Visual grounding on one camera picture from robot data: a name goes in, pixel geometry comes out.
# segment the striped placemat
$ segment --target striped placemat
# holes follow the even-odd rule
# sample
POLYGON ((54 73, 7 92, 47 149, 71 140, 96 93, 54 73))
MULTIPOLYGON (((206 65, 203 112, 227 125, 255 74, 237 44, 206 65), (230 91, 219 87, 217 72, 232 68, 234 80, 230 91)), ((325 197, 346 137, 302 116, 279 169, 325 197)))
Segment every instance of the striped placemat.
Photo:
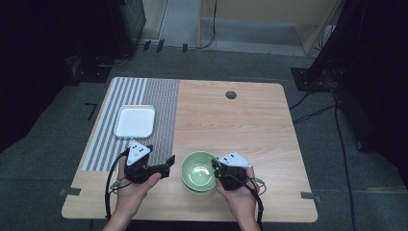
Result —
POLYGON ((163 164, 170 156, 174 137, 179 80, 116 77, 101 108, 101 117, 91 137, 82 170, 109 171, 117 155, 129 146, 131 139, 114 135, 118 110, 123 105, 152 105, 156 109, 153 133, 148 138, 135 139, 149 145, 151 166, 163 164))

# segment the gray floor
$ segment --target gray floor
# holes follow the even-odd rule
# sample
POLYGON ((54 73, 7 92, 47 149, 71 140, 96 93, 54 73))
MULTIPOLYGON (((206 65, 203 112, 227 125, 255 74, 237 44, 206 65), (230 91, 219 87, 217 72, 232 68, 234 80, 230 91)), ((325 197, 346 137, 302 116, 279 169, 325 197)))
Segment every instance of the gray floor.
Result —
MULTIPOLYGON (((192 35, 181 35, 184 36, 183 42, 194 39, 192 35)), ((166 22, 162 39, 170 45, 171 39, 165 37, 166 22)), ((182 53, 180 49, 165 47, 157 53, 151 48, 145 52, 138 50, 128 63, 113 68, 110 79, 130 76, 278 83, 284 87, 289 105, 293 105, 304 92, 297 91, 290 68, 309 67, 315 58, 292 52, 189 50, 182 53)), ((88 120, 91 107, 85 103, 97 103, 100 107, 108 85, 109 81, 63 88, 30 134, 0 154, 1 230, 89 229, 87 219, 62 217, 64 197, 58 193, 70 186, 96 118, 95 114, 88 120)), ((297 119, 333 102, 329 92, 313 93, 291 111, 292 117, 297 119)), ((408 230, 408 192, 396 168, 377 153, 358 152, 352 128, 341 110, 338 117, 357 230, 408 230)), ((352 230, 334 109, 294 127, 312 191, 323 201, 317 203, 319 219, 314 223, 266 223, 265 230, 352 230)), ((103 219, 95 220, 93 230, 102 229, 105 223, 103 219)))

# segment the square white plate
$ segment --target square white plate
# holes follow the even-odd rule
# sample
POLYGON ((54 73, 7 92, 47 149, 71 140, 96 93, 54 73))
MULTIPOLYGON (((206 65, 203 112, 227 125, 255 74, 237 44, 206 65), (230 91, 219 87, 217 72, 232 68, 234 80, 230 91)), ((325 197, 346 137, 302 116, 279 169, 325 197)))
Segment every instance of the square white plate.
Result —
POLYGON ((153 133, 155 108, 151 105, 124 105, 116 116, 114 134, 119 138, 146 138, 153 133))

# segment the hand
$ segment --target hand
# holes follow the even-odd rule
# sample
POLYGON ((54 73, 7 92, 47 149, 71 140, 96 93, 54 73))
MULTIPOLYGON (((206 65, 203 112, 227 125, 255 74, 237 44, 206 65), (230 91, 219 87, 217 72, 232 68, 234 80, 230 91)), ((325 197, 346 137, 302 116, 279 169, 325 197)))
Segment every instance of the hand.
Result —
MULTIPOLYGON (((123 179, 126 157, 119 161, 119 173, 117 179, 122 179, 118 188, 125 186, 130 181, 123 179)), ((115 211, 103 230, 125 230, 132 217, 136 214, 141 202, 147 196, 147 192, 153 188, 162 178, 161 173, 155 173, 143 184, 130 184, 117 190, 117 202, 115 211)))
MULTIPOLYGON (((251 178, 246 182, 246 185, 258 192, 259 186, 254 180, 252 180, 255 178, 253 167, 249 167, 246 170, 246 175, 251 178)), ((241 230, 261 230, 255 219, 256 200, 251 192, 246 187, 240 187, 235 191, 226 191, 222 187, 219 179, 216 179, 216 181, 217 191, 226 199, 228 207, 237 220, 241 230)))

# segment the stacked bowl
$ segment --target stacked bowl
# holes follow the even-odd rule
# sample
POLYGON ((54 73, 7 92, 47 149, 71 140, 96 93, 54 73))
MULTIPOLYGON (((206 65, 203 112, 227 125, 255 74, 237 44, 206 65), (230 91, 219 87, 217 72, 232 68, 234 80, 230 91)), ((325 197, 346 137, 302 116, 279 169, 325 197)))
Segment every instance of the stacked bowl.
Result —
POLYGON ((190 154, 181 165, 181 178, 186 189, 194 194, 205 195, 216 188, 212 160, 216 157, 205 151, 190 154))

